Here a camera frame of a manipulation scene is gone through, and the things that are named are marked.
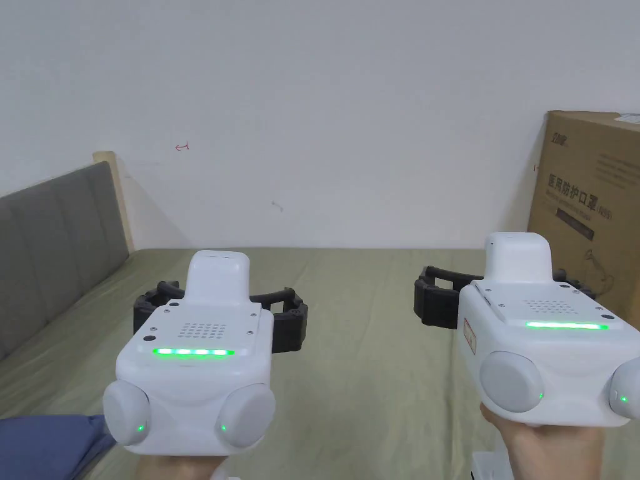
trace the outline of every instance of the white robotic device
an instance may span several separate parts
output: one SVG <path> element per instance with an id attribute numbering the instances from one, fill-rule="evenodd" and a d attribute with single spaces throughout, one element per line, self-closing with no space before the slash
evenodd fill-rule
<path id="1" fill-rule="evenodd" d="M 640 332 L 554 281 L 543 237 L 492 234 L 486 274 L 470 283 L 439 271 L 454 290 L 456 281 L 468 283 L 459 299 L 438 290 L 429 271 L 438 269 L 426 268 L 416 282 L 414 309 L 423 323 L 457 327 L 458 350 L 493 413 L 532 426 L 618 427 L 640 417 Z M 429 318 L 451 316 L 456 306 L 457 326 Z M 513 480 L 499 434 L 495 451 L 474 453 L 472 479 Z"/>
<path id="2" fill-rule="evenodd" d="M 247 256 L 197 252 L 184 298 L 157 308 L 118 355 L 103 397 L 111 434 L 142 455 L 255 447 L 275 413 L 272 334 L 273 314 L 249 300 Z"/>

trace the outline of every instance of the green indicator light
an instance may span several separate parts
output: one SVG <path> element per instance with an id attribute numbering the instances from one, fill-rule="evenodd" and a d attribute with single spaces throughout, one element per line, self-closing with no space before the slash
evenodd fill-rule
<path id="1" fill-rule="evenodd" d="M 185 355 L 193 355 L 193 356 L 205 356 L 205 355 L 214 355 L 214 356 L 230 356 L 235 355 L 236 352 L 234 350 L 207 350 L 205 348 L 198 349 L 189 349 L 189 348 L 154 348 L 153 353 L 157 355 L 170 355 L 170 356 L 185 356 Z"/>
<path id="2" fill-rule="evenodd" d="M 597 323 L 570 323 L 570 322 L 526 322 L 529 328 L 573 328 L 577 330 L 608 330 L 609 325 Z"/>

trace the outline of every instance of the bed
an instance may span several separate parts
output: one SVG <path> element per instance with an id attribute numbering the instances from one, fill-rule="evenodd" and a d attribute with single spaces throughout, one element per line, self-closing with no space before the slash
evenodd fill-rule
<path id="1" fill-rule="evenodd" d="M 310 311 L 303 349 L 273 359 L 275 421 L 258 448 L 230 459 L 233 473 L 243 480 L 468 480 L 471 452 L 491 449 L 493 429 L 481 419 L 454 332 L 414 316 L 413 282 L 428 264 L 482 273 L 484 252 L 241 251 L 251 260 L 252 293 L 293 287 Z M 184 284 L 194 252 L 132 252 L 15 348 L 0 361 L 0 417 L 100 413 L 116 356 L 132 335 L 134 300 L 159 280 Z M 609 432 L 604 478 L 637 478 L 639 434 L 638 422 Z M 85 478 L 129 479 L 136 464 L 116 446 Z"/>

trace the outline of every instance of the red sticker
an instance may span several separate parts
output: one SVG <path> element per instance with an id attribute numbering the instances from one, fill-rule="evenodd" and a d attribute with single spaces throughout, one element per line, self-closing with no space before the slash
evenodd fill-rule
<path id="1" fill-rule="evenodd" d="M 464 333 L 465 333 L 465 338 L 467 339 L 467 343 L 469 344 L 469 346 L 471 347 L 471 351 L 475 355 L 476 354 L 476 335 L 473 329 L 471 329 L 471 325 L 469 325 L 469 322 L 467 321 L 466 318 L 465 318 Z"/>

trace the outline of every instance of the gray upholstered headboard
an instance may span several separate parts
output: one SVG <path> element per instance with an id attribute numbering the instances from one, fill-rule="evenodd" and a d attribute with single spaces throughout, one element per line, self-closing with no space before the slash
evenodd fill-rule
<path id="1" fill-rule="evenodd" d="M 0 198 L 0 358 L 129 256 L 107 162 Z"/>

